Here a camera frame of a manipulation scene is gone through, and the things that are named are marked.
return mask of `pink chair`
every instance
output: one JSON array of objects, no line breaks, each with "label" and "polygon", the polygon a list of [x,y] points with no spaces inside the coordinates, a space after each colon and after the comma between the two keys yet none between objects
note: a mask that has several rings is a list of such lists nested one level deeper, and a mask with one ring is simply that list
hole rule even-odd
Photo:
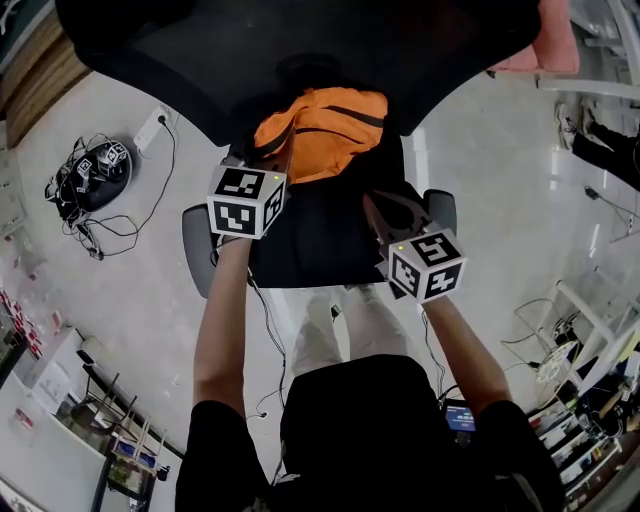
[{"label": "pink chair", "polygon": [[491,71],[576,74],[578,47],[571,29],[569,0],[540,0],[542,28],[531,46],[493,66]]}]

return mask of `wooden wall panel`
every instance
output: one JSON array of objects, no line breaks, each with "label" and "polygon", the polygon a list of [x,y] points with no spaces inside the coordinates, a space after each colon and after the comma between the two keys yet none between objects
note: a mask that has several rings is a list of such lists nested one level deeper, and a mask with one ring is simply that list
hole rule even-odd
[{"label": "wooden wall panel", "polygon": [[0,88],[0,108],[5,108],[25,76],[63,35],[58,15],[54,10],[38,26],[7,67]]},{"label": "wooden wall panel", "polygon": [[16,54],[2,79],[0,101],[7,117],[9,148],[17,146],[88,73],[62,31],[56,13],[51,13]]}]

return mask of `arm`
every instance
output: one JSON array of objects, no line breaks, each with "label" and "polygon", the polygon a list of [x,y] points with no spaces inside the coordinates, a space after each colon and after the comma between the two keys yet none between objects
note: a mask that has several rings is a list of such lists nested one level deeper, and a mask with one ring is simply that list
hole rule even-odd
[{"label": "arm", "polygon": [[504,372],[453,303],[442,297],[423,309],[474,417],[494,402],[510,401]]},{"label": "arm", "polygon": [[194,405],[216,400],[243,418],[245,308],[251,240],[225,244],[209,291],[193,367]]}]

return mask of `black t-shirt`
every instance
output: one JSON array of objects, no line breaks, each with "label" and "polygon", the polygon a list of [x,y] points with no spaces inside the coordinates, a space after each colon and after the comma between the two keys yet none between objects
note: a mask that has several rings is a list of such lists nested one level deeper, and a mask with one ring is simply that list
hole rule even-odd
[{"label": "black t-shirt", "polygon": [[291,480],[273,487],[245,420],[202,402],[191,415],[176,511],[562,510],[558,471],[518,406],[487,407],[462,449],[436,402],[408,357],[297,377],[281,422]]}]

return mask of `wire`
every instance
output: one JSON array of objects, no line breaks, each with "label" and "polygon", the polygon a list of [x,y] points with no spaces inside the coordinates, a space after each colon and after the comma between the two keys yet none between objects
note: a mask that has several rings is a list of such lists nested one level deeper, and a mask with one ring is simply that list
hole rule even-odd
[{"label": "wire", "polygon": [[[531,368],[531,371],[535,373],[535,370],[531,367],[531,363],[527,363],[527,362],[512,364],[511,366],[508,366],[508,367],[504,368],[502,371],[506,373],[506,372],[508,372],[509,370],[511,370],[511,368],[515,368],[516,366],[520,366],[520,365],[523,365],[523,364],[526,364],[529,368]],[[447,390],[444,392],[444,396],[443,396],[443,397],[441,397],[441,399],[442,399],[442,398],[446,398],[446,397],[447,397],[447,395],[448,395],[451,391],[453,391],[455,388],[457,388],[457,387],[458,387],[458,386],[451,386],[449,389],[447,389]],[[457,394],[457,395],[455,395],[453,398],[451,398],[451,400],[454,400],[454,399],[458,398],[459,396],[462,396],[462,393],[458,393],[458,394]]]},{"label": "wire", "polygon": [[447,369],[442,366],[438,360],[436,359],[435,354],[433,353],[433,350],[431,350],[431,345],[429,344],[429,323],[427,322],[427,315],[426,313],[422,313],[422,323],[424,324],[424,341],[427,344],[427,348],[429,349],[429,354],[431,355],[431,359],[433,360],[433,363],[436,365],[436,393],[438,394],[438,396],[442,395],[442,385],[444,383],[444,376],[447,373]]},{"label": "wire", "polygon": [[513,341],[500,340],[500,343],[502,343],[504,345],[515,345],[516,343],[522,343],[523,341],[526,341],[529,338],[533,338],[534,336],[535,336],[535,333],[534,334],[529,334],[529,336],[525,336],[524,338],[520,338],[519,340],[513,340]]},{"label": "wire", "polygon": [[[108,258],[108,257],[112,257],[112,256],[118,256],[120,254],[124,254],[125,252],[128,252],[128,251],[131,251],[131,250],[135,249],[136,245],[138,244],[138,238],[140,236],[140,232],[147,225],[147,223],[151,220],[151,218],[153,217],[153,215],[156,212],[156,209],[158,208],[158,205],[160,204],[160,201],[162,201],[162,198],[164,197],[165,192],[167,191],[167,187],[169,185],[169,182],[171,181],[171,177],[173,176],[173,172],[175,171],[177,143],[176,143],[175,136],[173,135],[173,133],[171,132],[169,127],[166,125],[166,122],[161,122],[160,124],[162,124],[162,126],[167,130],[167,133],[171,137],[171,141],[172,141],[171,168],[169,170],[169,174],[167,175],[167,178],[164,181],[164,184],[162,186],[162,190],[160,192],[160,195],[158,196],[158,199],[156,200],[156,202],[153,205],[153,208],[151,209],[151,213],[142,222],[140,227],[138,227],[136,225],[136,223],[128,215],[114,215],[112,217],[107,217],[107,218],[101,219],[101,220],[92,219],[92,218],[89,217],[89,214],[84,212],[79,206],[76,207],[76,209],[71,214],[69,214],[66,219],[63,219],[63,226],[62,226],[63,234],[65,234],[67,236],[72,236],[92,256],[94,254],[96,254],[96,255],[100,256],[99,259],[102,259],[102,258]],[[91,143],[98,136],[102,136],[106,140],[112,142],[111,139],[109,137],[107,137],[106,135],[104,135],[103,133],[97,133],[96,135],[94,135],[91,139],[89,139],[89,142],[87,144],[85,144],[84,139],[82,137],[80,137],[79,139],[76,140],[76,142],[74,144],[74,147],[73,147],[73,151],[69,154],[69,157],[67,158],[66,165],[67,166],[69,166],[69,165],[72,166],[73,165],[73,158],[75,157],[75,154],[78,151],[80,151],[82,149],[84,149],[85,152],[86,151],[90,151]],[[73,187],[71,187],[71,190],[75,195],[75,189]],[[77,204],[80,204],[78,202],[78,200],[77,200],[77,196],[75,198],[75,202]],[[87,218],[85,218],[83,220],[77,220],[76,219],[73,223],[70,223],[71,218],[73,218],[76,213],[79,213],[78,219],[80,219],[83,216],[83,214],[87,215]],[[106,225],[106,222],[109,222],[109,221],[112,221],[112,220],[116,220],[116,219],[126,219],[131,224],[131,226],[133,227],[133,230],[131,232],[123,233],[121,231],[118,231],[118,230],[116,230],[114,228],[111,228],[111,227]],[[65,229],[64,229],[65,224],[69,228],[69,232],[65,232]],[[95,226],[99,226],[99,227],[105,229],[106,231],[108,231],[108,232],[110,232],[110,233],[112,233],[112,234],[114,234],[114,235],[116,235],[118,237],[121,237],[121,238],[126,238],[126,237],[133,236],[134,237],[133,244],[130,247],[127,247],[126,249],[123,249],[123,250],[120,250],[120,251],[116,251],[116,252],[112,252],[112,253],[106,253],[106,254],[102,253],[102,251],[100,250],[100,244],[98,243],[98,239],[96,238],[96,236],[92,232],[92,229],[91,229],[92,226],[94,226],[94,227]],[[85,244],[86,241],[89,241],[90,246],[87,246]]]},{"label": "wire", "polygon": [[539,298],[539,299],[530,300],[529,302],[525,302],[522,306],[519,306],[516,309],[514,309],[513,310],[513,314],[516,315],[522,321],[522,323],[524,323],[531,330],[531,332],[533,333],[533,336],[538,336],[538,332],[531,326],[531,324],[529,322],[527,322],[524,319],[524,317],[519,313],[519,311],[521,309],[524,309],[527,306],[530,306],[531,304],[535,304],[537,302],[548,302],[549,304],[551,304],[551,308],[553,309],[555,314],[558,316],[558,319],[559,320],[562,319],[562,315],[560,314],[560,312],[558,311],[558,308],[556,308],[555,303],[551,299],[547,299],[546,297],[542,297],[542,298]]},{"label": "wire", "polygon": [[[256,284],[256,282],[253,279],[253,276],[251,275],[251,271],[249,271],[249,285],[255,290],[256,294],[258,295],[258,298],[260,299],[260,302],[262,302],[262,307],[264,308],[264,316],[265,316],[265,324],[267,327],[267,332],[269,333],[269,337],[271,338],[271,341],[273,342],[274,346],[276,347],[276,349],[278,350],[278,352],[280,352],[280,355],[282,356],[282,373],[280,375],[280,382],[278,383],[278,389],[276,389],[275,391],[272,391],[271,393],[269,393],[268,395],[264,396],[262,398],[262,400],[260,400],[258,402],[258,405],[256,405],[256,412],[258,413],[258,416],[260,416],[261,418],[265,417],[265,413],[261,413],[258,409],[258,407],[260,407],[260,404],[262,404],[262,402],[264,402],[267,398],[269,398],[272,395],[275,395],[276,393],[278,393],[278,397],[280,399],[280,406],[282,407],[282,410],[284,411],[284,378],[285,378],[285,373],[286,373],[286,369],[287,369],[287,354],[285,352],[284,349],[284,343],[282,343],[282,338],[280,337],[280,333],[278,332],[278,326],[275,324],[275,321],[273,321],[273,313],[271,313],[271,308],[269,307],[269,303],[266,301],[266,299],[264,298],[264,296],[262,295],[262,292],[260,291],[260,288],[258,287],[258,285]],[[273,331],[271,331],[271,326],[270,326],[270,319],[271,322],[273,322],[273,327],[276,331],[276,334],[278,335],[278,341],[276,340],[276,337],[273,334]],[[276,479],[278,478],[278,473],[280,473],[280,470],[282,469],[282,464],[283,464],[283,452],[282,449],[280,450],[280,462],[278,462],[278,466],[276,467],[276,471],[273,474],[273,479],[271,480],[271,485],[275,485]]]},{"label": "wire", "polygon": [[544,409],[545,407],[547,407],[553,400],[556,399],[556,397],[558,396],[558,392],[562,389],[562,387],[567,383],[567,381],[569,380],[569,378],[571,377],[571,372],[573,372],[574,370],[574,365],[576,364],[576,361],[578,359],[578,355],[580,354],[580,350],[578,350],[578,347],[580,345],[583,345],[582,341],[580,341],[580,339],[578,338],[578,336],[576,336],[576,340],[579,343],[579,345],[577,345],[575,347],[575,354],[573,354],[573,360],[571,361],[571,364],[569,365],[569,369],[567,370],[567,374],[565,375],[564,379],[562,380],[562,382],[560,383],[560,385],[556,388],[556,390],[553,392],[553,395],[551,395],[551,398],[549,398],[549,400],[547,400],[544,405],[542,406],[538,406],[538,409]]},{"label": "wire", "polygon": [[523,364],[526,364],[529,368],[531,368],[531,365],[530,365],[529,363],[524,362],[524,363],[515,363],[515,364],[512,364],[511,366],[508,366],[507,368],[505,368],[505,369],[504,369],[504,370],[502,370],[502,371],[506,373],[506,372],[508,372],[509,370],[511,370],[511,368],[515,368],[516,366],[520,366],[520,365],[523,365]]},{"label": "wire", "polygon": [[[265,326],[267,328],[267,333],[269,334],[269,337],[271,338],[271,341],[273,342],[273,345],[276,347],[276,350],[282,356],[282,373],[280,374],[280,381],[278,383],[278,389],[276,389],[275,391],[273,391],[269,395],[266,395],[265,397],[263,397],[262,400],[260,400],[260,402],[258,403],[258,406],[264,400],[266,400],[268,397],[270,397],[271,395],[274,395],[277,392],[278,393],[278,398],[280,399],[280,405],[282,406],[282,409],[284,410],[284,405],[285,405],[285,402],[284,402],[284,378],[285,378],[286,369],[287,369],[287,354],[286,354],[286,351],[285,351],[285,348],[284,348],[284,343],[282,343],[282,338],[280,338],[280,333],[278,332],[278,328],[275,325],[275,322],[273,321],[273,314],[271,313],[271,309],[269,308],[269,305],[268,305],[266,299],[262,295],[262,292],[261,292],[260,288],[258,287],[256,282],[253,280],[253,277],[251,277],[251,276],[249,276],[249,284],[255,290],[256,294],[258,295],[258,298],[260,299],[260,302],[262,303],[262,307],[264,309]],[[270,324],[272,322],[273,322],[274,329],[276,330],[276,333],[278,335],[278,340],[276,340],[276,337],[273,334],[273,331],[271,330],[271,325]]]}]

